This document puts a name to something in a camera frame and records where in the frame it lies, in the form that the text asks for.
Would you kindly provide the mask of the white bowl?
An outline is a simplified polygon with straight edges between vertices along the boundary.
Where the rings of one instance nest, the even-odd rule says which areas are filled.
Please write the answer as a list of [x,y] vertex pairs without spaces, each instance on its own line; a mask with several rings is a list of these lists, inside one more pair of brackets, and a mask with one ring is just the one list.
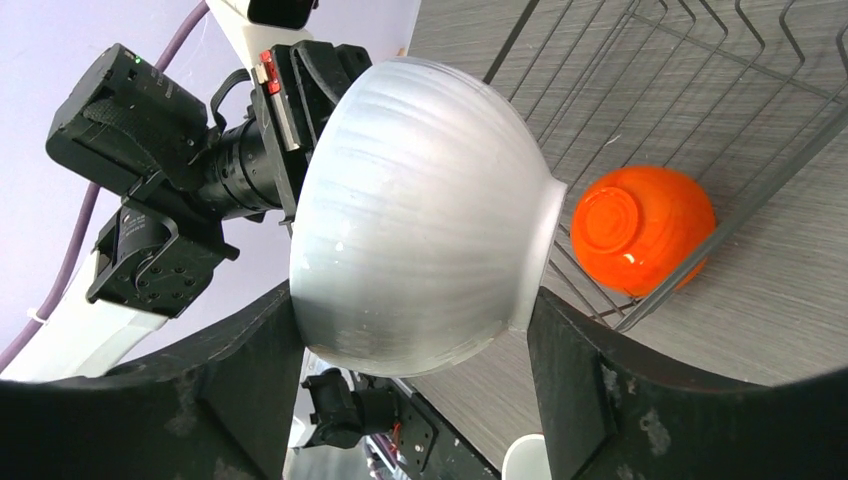
[[293,223],[305,346],[413,377],[526,329],[566,192],[491,86],[414,57],[367,69],[317,143]]

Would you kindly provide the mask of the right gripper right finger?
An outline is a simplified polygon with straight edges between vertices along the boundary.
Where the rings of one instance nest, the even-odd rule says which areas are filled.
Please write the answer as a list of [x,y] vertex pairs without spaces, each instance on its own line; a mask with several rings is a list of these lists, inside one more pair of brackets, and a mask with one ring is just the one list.
[[538,291],[527,343],[556,479],[843,479],[847,372],[762,386],[661,354]]

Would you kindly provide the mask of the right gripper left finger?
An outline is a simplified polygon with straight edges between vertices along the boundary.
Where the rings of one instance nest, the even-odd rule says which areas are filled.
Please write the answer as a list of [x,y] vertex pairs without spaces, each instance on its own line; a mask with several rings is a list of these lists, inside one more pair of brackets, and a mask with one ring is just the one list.
[[304,346],[288,284],[111,369],[1,384],[5,479],[278,479]]

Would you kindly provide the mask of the orange bowl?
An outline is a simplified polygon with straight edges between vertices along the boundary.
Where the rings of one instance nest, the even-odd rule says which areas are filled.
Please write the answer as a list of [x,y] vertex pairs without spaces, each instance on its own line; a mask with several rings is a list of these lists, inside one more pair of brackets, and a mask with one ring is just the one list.
[[645,297],[716,229],[705,190],[686,174],[628,166],[594,182],[572,215],[570,239],[579,265],[596,282]]

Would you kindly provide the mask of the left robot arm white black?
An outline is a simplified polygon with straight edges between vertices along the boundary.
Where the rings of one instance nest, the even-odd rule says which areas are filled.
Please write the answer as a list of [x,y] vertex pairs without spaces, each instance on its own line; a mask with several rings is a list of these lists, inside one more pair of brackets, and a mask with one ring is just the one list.
[[54,116],[46,150],[120,208],[5,380],[98,377],[239,252],[223,223],[291,223],[329,117],[372,64],[360,46],[275,45],[203,102],[127,47],[108,48]]

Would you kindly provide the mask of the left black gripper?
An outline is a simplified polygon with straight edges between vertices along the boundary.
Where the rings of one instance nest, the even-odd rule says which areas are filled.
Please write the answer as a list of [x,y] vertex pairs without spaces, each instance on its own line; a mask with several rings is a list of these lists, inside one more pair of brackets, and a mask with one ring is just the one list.
[[[258,221],[281,210],[291,221],[330,116],[371,65],[361,46],[304,40],[264,50],[253,67],[231,74],[210,102],[219,136],[201,158],[199,202],[222,219]],[[253,84],[251,103],[244,122],[227,128],[217,109],[243,81]]]

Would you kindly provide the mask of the black wire dish rack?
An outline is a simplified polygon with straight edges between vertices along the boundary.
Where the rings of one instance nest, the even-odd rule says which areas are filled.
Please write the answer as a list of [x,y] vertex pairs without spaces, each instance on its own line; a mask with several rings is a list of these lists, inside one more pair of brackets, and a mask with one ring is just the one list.
[[[552,268],[565,298],[625,332],[847,127],[843,1],[530,1],[484,81],[568,184]],[[592,278],[570,243],[580,196],[627,166],[683,172],[718,229],[647,294]]]

